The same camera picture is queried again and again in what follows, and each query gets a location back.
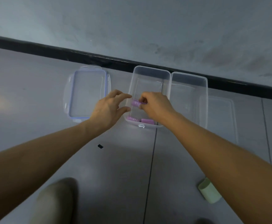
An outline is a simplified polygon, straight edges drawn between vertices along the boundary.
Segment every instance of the black baseboard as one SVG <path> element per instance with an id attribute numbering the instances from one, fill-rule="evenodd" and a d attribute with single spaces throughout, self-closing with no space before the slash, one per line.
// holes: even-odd
<path id="1" fill-rule="evenodd" d="M 179 69 L 156 66 L 153 64 L 124 60 L 120 58 L 103 56 L 77 50 L 58 48 L 48 45 L 37 44 L 33 42 L 19 41 L 4 37 L 0 37 L 0 48 L 76 63 L 94 64 L 99 65 L 101 67 L 126 72 L 133 72 L 134 67 L 136 67 L 137 65 L 164 69 L 168 70 L 169 72 L 174 71 L 185 72 L 193 75 L 200 75 L 206 77 L 208 79 L 209 88 L 272 99 L 272 87 L 269 86 L 230 80 L 216 76 L 203 75 L 195 72 L 188 72 Z"/>

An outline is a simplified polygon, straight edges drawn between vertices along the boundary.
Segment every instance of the hand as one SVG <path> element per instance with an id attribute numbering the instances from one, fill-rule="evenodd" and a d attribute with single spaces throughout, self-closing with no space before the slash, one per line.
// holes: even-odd
<path id="1" fill-rule="evenodd" d="M 165 124 L 170 114 L 176 113 L 167 96 L 162 93 L 143 92 L 139 101 L 147 103 L 146 105 L 140 105 L 139 108 L 143 109 L 149 118 L 152 118 L 162 125 Z"/>
<path id="2" fill-rule="evenodd" d="M 119 108 L 120 102 L 131 97 L 131 95 L 119 90 L 111 91 L 97 102 L 89 121 L 99 128 L 100 133 L 105 132 L 116 124 L 123 113 L 131 111 L 129 107 Z"/>

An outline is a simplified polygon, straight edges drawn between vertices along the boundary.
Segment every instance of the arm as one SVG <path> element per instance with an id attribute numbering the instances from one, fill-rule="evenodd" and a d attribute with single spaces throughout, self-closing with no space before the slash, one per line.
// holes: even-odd
<path id="1" fill-rule="evenodd" d="M 0 219 L 47 181 L 85 144 L 110 129 L 128 107 L 131 95 L 114 90 L 100 100 L 90 119 L 0 152 Z"/>
<path id="2" fill-rule="evenodd" d="M 189 121 L 161 93 L 144 92 L 139 101 L 172 131 L 244 223 L 272 223 L 272 165 Z"/>

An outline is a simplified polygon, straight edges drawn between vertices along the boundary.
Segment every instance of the pink cylindrical object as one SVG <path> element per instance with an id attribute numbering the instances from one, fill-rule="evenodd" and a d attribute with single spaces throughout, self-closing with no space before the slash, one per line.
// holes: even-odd
<path id="1" fill-rule="evenodd" d="M 135 118 L 133 118 L 133 117 L 131 117 L 131 116 L 128 116 L 126 119 L 127 119 L 127 120 L 136 121 L 136 122 L 140 122 L 140 120 L 135 119 Z"/>
<path id="2" fill-rule="evenodd" d="M 141 119 L 141 122 L 154 125 L 154 121 L 152 119 Z"/>
<path id="3" fill-rule="evenodd" d="M 140 105 L 146 105 L 146 103 L 133 99 L 131 105 L 139 108 Z"/>

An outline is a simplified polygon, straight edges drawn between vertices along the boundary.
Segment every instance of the forearm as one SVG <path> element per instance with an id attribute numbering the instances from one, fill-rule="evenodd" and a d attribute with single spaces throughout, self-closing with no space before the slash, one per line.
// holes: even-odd
<path id="1" fill-rule="evenodd" d="M 246 223 L 272 223 L 272 165 L 180 114 L 165 122 Z"/>
<path id="2" fill-rule="evenodd" d="M 0 152 L 0 219 L 98 135 L 87 120 Z"/>

